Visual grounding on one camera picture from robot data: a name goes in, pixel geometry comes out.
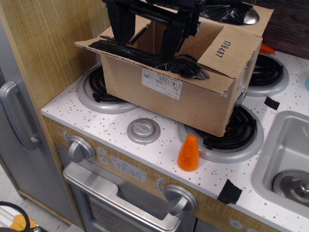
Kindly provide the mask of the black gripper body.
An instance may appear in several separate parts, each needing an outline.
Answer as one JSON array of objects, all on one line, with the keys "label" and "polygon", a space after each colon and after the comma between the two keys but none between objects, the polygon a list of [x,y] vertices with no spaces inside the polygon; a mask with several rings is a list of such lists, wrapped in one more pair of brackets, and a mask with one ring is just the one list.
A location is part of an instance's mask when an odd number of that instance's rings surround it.
[{"label": "black gripper body", "polygon": [[157,5],[177,8],[179,13],[188,13],[196,20],[200,12],[205,9],[205,4],[201,0],[104,0],[103,2],[108,8],[108,15],[115,16],[116,7],[119,7],[120,13],[129,12],[159,22],[170,22],[176,15]]}]

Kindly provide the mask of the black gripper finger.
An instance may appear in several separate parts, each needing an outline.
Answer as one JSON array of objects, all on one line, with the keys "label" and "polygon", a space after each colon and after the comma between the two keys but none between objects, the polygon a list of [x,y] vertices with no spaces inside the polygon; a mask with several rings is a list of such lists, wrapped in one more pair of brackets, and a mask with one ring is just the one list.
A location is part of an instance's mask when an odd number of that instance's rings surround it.
[{"label": "black gripper finger", "polygon": [[200,12],[189,10],[179,10],[173,15],[172,21],[168,23],[164,31],[160,54],[161,62],[172,61],[184,40],[189,36],[198,34],[200,27],[199,15]]},{"label": "black gripper finger", "polygon": [[136,15],[129,4],[107,4],[108,17],[115,40],[125,46],[135,34]]}]

